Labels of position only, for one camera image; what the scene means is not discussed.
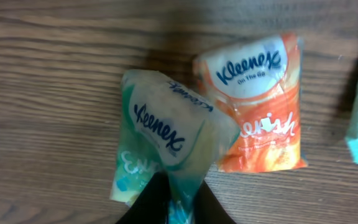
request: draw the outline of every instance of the orange tissue pack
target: orange tissue pack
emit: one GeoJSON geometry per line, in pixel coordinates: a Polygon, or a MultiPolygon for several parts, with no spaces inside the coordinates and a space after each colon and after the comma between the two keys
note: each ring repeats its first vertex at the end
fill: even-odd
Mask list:
{"type": "Polygon", "coordinates": [[[295,34],[235,44],[196,57],[198,88],[236,120],[241,135],[217,162],[223,172],[306,167],[300,149],[302,44],[295,34]]]}

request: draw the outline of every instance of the wood grain surface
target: wood grain surface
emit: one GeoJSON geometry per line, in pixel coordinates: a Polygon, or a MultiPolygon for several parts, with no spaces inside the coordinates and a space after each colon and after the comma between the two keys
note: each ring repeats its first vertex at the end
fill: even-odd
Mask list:
{"type": "Polygon", "coordinates": [[[310,167],[206,180],[238,223],[358,223],[343,138],[358,78],[358,1],[0,0],[0,224],[114,223],[109,200],[129,68],[194,87],[191,59],[294,30],[305,40],[310,167]]]}

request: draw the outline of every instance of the wooden table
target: wooden table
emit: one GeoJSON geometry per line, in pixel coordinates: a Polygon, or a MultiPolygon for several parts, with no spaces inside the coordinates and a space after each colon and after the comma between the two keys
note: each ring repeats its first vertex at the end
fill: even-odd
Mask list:
{"type": "Polygon", "coordinates": [[[114,223],[109,200],[129,68],[194,86],[213,46],[294,30],[305,40],[310,167],[206,180],[238,223],[358,223],[343,141],[358,77],[358,1],[0,0],[0,224],[114,223]]]}

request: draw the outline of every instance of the black object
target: black object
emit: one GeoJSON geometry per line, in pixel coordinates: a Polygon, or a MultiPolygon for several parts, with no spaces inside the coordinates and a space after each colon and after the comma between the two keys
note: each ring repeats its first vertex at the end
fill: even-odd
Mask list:
{"type": "MultiPolygon", "coordinates": [[[[156,173],[133,206],[116,224],[169,224],[168,206],[171,192],[167,175],[156,173]]],[[[224,211],[205,181],[194,199],[196,224],[236,224],[224,211]]]]}

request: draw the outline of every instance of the kleenex tissue pack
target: kleenex tissue pack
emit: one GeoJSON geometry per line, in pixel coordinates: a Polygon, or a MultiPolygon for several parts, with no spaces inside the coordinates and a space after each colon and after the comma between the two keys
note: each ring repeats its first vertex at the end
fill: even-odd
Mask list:
{"type": "Polygon", "coordinates": [[[210,165],[236,141],[236,122],[162,73],[129,70],[111,199],[131,205],[153,174],[168,174],[170,223],[191,223],[192,202],[210,165]]]}

